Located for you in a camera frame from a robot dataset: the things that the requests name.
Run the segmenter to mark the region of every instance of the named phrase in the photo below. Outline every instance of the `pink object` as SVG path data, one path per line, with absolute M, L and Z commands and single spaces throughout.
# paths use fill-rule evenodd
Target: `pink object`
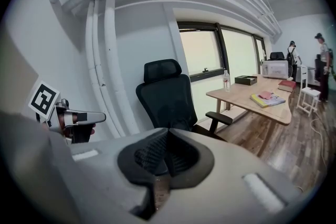
M 271 99 L 271 97 L 272 97 L 272 93 L 271 92 L 268 92 L 268 91 L 263 91 L 263 92 L 261 92 L 260 94 L 259 94 L 259 96 L 261 97 L 261 98 L 264 98 L 264 99 Z

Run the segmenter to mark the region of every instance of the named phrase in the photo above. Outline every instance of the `black cap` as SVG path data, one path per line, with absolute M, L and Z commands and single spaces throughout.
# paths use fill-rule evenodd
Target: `black cap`
M 321 33 L 317 33 L 315 38 L 322 38 L 322 34 Z

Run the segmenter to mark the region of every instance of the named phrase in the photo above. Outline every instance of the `window frame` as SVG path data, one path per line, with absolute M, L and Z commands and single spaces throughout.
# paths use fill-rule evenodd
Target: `window frame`
M 264 39 L 256 34 L 252 34 L 250 32 L 231 27 L 231 26 L 226 26 L 226 25 L 221 25 L 219 23 L 204 23 L 204 22 L 190 22 L 190 21 L 182 21 L 182 22 L 177 22 L 178 28 L 180 33 L 184 32 L 193 32 L 193 31 L 213 31 L 216 37 L 217 41 L 217 49 L 218 49 L 218 54 L 219 54 L 219 60 L 220 60 L 220 69 L 216 70 L 211 70 L 211 71 L 206 71 L 198 74 L 193 74 L 190 75 L 190 82 L 195 82 L 203 79 L 208 79 L 216 76 L 220 76 L 224 74 L 224 70 L 227 70 L 227 72 L 230 74 L 230 66 L 228 63 L 228 56 L 226 52 L 226 46 L 225 46 L 225 39 L 222 33 L 223 30 L 229 30 L 229 31 L 234 31 L 237 33 L 241 33 L 244 35 L 251 36 L 253 39 L 253 43 L 255 46 L 255 52 L 256 52 L 256 58 L 257 58 L 257 69 L 258 73 L 261 74 L 261 67 L 260 67 L 260 59 L 259 59 L 259 50 L 258 50 L 258 44 L 257 40 L 261 41 L 261 46 L 263 50 L 266 53 L 266 48 L 265 48 L 265 42 Z
M 223 35 L 221 31 L 218 30 L 218 23 L 212 24 L 212 23 L 202 23 L 202 22 L 177 22 L 177 25 L 178 25 L 180 33 L 196 32 L 196 31 L 211 31 L 214 33 L 216 43 L 217 43 L 219 62 L 220 62 L 221 68 L 190 75 L 189 76 L 190 82 L 200 81 L 203 79 L 208 79 L 208 78 L 223 75 L 224 70 L 226 70 L 227 69 L 226 67 L 228 67 L 228 62 L 227 62 L 227 56 L 226 54 L 224 54 L 224 51 L 226 53 L 226 49 L 222 42 Z

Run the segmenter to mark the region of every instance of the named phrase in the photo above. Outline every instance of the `floor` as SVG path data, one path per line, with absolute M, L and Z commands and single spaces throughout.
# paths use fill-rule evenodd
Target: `floor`
M 289 99 L 292 120 L 288 126 L 276 124 L 261 159 L 285 173 L 303 191 L 311 189 L 326 175 L 336 153 L 336 92 L 329 93 L 328 103 L 319 103 L 317 114 L 296 109 L 300 88 Z M 321 133 L 323 139 L 321 157 Z M 230 143 L 240 145 L 257 155 L 270 127 L 270 120 L 248 112 L 233 125 L 217 133 Z

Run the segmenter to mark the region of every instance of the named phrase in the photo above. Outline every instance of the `vertical pipe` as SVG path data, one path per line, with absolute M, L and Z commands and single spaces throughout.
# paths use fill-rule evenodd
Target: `vertical pipe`
M 92 45 L 93 45 L 93 59 L 94 65 L 97 72 L 98 82 L 104 103 L 107 107 L 110 117 L 116 126 L 120 136 L 125 136 L 124 130 L 121 127 L 118 116 L 112 105 L 112 101 L 109 96 L 109 92 L 106 87 L 106 83 L 103 77 L 103 71 L 101 68 L 100 55 L 99 55 L 99 43 L 98 43 L 98 9 L 99 9 L 99 0 L 94 1 L 94 10 L 93 10 L 93 28 L 92 28 Z
M 120 108 L 122 117 L 130 134 L 139 133 L 138 125 L 135 121 L 130 102 L 127 98 L 124 83 L 121 77 L 121 70 L 119 66 L 118 48 L 116 29 L 114 24 L 114 8 L 116 0 L 106 0 L 104 31 L 106 55 L 108 60 L 109 74 L 112 81 L 112 86 L 116 94 L 118 106 Z
M 90 75 L 90 80 L 93 88 L 93 92 L 96 96 L 97 102 L 99 109 L 101 112 L 104 112 L 107 117 L 106 117 L 106 123 L 109 127 L 110 132 L 115 138 L 119 138 L 120 135 L 111 119 L 109 116 L 109 111 L 105 105 L 104 99 L 102 97 L 100 88 L 99 88 L 99 83 L 98 83 L 98 78 L 97 78 L 97 73 L 96 73 L 96 67 L 95 67 L 95 61 L 93 58 L 93 47 L 92 47 L 92 27 L 93 27 L 93 8 L 94 8 L 94 0 L 90 0 L 89 8 L 88 8 L 88 15 L 87 15 L 87 20 L 86 20 L 86 32 L 85 32 L 85 49 L 86 49 L 86 57 L 87 57 L 87 64 L 88 64 L 88 69 L 89 69 L 89 75 Z

